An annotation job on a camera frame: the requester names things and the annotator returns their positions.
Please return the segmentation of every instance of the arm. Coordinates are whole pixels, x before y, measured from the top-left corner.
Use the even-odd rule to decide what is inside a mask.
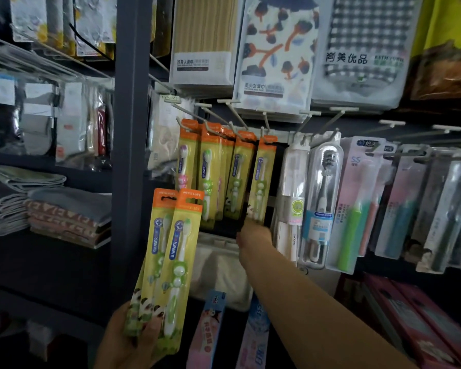
[[[249,282],[298,369],[416,368],[286,260],[270,230],[246,221],[237,243]]]

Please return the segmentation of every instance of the red packaged item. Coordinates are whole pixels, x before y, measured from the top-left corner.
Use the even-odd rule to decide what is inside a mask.
[[[397,282],[393,284],[461,361],[461,327],[418,287]]]
[[[461,368],[452,351],[389,279],[366,274],[364,282],[400,337],[410,344],[420,368]]]

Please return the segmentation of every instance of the checkered towel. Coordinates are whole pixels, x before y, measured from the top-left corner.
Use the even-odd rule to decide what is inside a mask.
[[[392,83],[403,67],[416,0],[335,0],[326,76]]]

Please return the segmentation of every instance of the metal pole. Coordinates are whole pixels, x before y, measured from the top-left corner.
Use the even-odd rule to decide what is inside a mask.
[[[151,15],[152,0],[118,0],[110,263],[113,308],[123,302],[127,269],[140,242]]]

